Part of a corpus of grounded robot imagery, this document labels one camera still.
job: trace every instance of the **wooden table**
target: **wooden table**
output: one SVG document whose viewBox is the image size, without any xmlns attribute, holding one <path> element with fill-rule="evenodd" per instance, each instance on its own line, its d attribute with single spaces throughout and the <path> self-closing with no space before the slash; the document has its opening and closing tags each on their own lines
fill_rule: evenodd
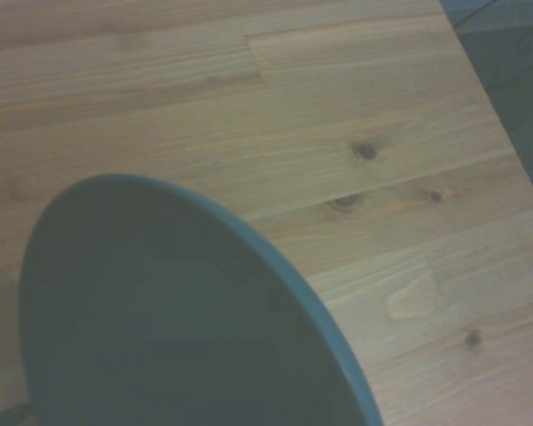
<svg viewBox="0 0 533 426">
<path fill-rule="evenodd" d="M 0 410 L 28 234 L 102 172 L 255 225 L 388 426 L 533 425 L 533 189 L 436 0 L 0 0 Z"/>
</svg>

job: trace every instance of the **wooden tabletop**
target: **wooden tabletop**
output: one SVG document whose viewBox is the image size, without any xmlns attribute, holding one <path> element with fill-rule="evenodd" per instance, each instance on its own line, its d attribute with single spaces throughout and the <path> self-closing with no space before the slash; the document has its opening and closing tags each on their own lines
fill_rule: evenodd
<svg viewBox="0 0 533 426">
<path fill-rule="evenodd" d="M 0 410 L 30 230 L 103 172 L 265 234 L 387 426 L 533 426 L 533 189 L 437 0 L 0 0 Z"/>
</svg>

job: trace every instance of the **floor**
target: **floor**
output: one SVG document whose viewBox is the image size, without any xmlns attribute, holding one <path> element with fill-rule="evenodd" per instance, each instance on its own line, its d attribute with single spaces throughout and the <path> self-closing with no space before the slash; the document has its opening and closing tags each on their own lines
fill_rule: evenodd
<svg viewBox="0 0 533 426">
<path fill-rule="evenodd" d="M 443 4 L 533 184 L 533 2 Z"/>
</svg>

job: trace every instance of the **wood knot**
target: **wood knot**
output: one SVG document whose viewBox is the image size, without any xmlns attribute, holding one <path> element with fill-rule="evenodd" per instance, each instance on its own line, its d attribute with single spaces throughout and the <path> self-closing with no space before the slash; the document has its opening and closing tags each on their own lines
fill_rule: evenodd
<svg viewBox="0 0 533 426">
<path fill-rule="evenodd" d="M 432 191 L 430 192 L 430 199 L 434 202 L 441 202 L 442 201 L 442 193 L 439 191 Z"/>
<path fill-rule="evenodd" d="M 355 204 L 359 202 L 361 196 L 358 193 L 353 193 L 345 197 L 337 198 L 336 200 L 330 201 L 330 205 L 334 209 L 345 210 L 351 209 Z"/>
<path fill-rule="evenodd" d="M 377 157 L 377 148 L 372 144 L 361 144 L 354 147 L 354 152 L 363 160 L 373 160 Z"/>
<path fill-rule="evenodd" d="M 479 330 L 470 330 L 465 337 L 465 345 L 469 349 L 474 349 L 481 344 L 481 335 Z"/>
</svg>

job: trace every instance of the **gray floor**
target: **gray floor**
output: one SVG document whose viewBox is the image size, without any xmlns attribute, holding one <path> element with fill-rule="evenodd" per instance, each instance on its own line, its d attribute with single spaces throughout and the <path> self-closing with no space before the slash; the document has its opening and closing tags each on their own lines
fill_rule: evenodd
<svg viewBox="0 0 533 426">
<path fill-rule="evenodd" d="M 451 13 L 447 9 L 456 26 L 462 16 L 465 18 L 461 11 L 458 18 Z M 481 13 L 486 17 L 489 8 Z M 501 10 L 498 13 L 499 20 L 512 24 L 494 26 L 492 20 L 490 25 L 499 28 L 484 29 L 466 22 L 465 30 L 456 30 L 533 183 L 533 20 L 529 25 L 517 26 L 513 10 L 507 20 Z"/>
</svg>

